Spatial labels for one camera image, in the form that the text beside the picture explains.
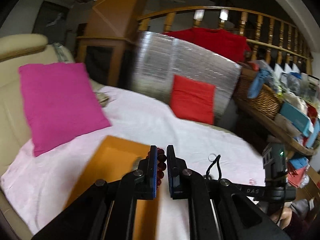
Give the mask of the right hand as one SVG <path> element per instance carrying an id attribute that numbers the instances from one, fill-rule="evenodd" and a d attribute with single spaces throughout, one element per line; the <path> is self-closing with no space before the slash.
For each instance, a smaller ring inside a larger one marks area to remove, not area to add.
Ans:
<path id="1" fill-rule="evenodd" d="M 292 219 L 292 209 L 290 207 L 283 207 L 276 213 L 272 214 L 270 218 L 275 222 L 281 229 L 285 229 L 289 226 Z"/>

